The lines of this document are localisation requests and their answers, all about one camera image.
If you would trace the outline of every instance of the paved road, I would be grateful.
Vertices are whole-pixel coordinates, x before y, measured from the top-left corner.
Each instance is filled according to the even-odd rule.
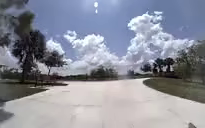
[[[70,82],[10,101],[0,110],[0,128],[205,128],[205,104],[142,81]]]

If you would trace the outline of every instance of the road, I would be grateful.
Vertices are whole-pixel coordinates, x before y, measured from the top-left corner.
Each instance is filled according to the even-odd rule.
[[[144,79],[68,82],[7,102],[0,128],[205,128],[205,104],[143,85]]]

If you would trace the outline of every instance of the grass median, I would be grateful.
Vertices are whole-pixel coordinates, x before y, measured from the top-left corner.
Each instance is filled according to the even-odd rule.
[[[170,95],[205,103],[205,85],[199,83],[184,82],[181,79],[152,78],[145,80],[144,84]]]

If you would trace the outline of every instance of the treeline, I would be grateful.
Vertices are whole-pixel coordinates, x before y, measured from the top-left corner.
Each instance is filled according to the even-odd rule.
[[[152,72],[154,76],[182,78],[185,81],[200,79],[205,84],[205,40],[178,51],[175,59],[157,58],[153,64],[143,65],[141,70]]]
[[[118,73],[114,68],[99,66],[93,69],[90,74],[70,75],[63,77],[63,80],[116,80]]]

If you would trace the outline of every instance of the grass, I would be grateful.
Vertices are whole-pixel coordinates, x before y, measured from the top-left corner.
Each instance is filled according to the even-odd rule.
[[[144,81],[148,87],[181,98],[205,103],[205,85],[180,79],[152,78]]]
[[[0,80],[0,103],[46,90],[42,88],[29,88],[29,85],[21,85],[18,82],[13,84],[6,84],[6,82],[8,81]]]

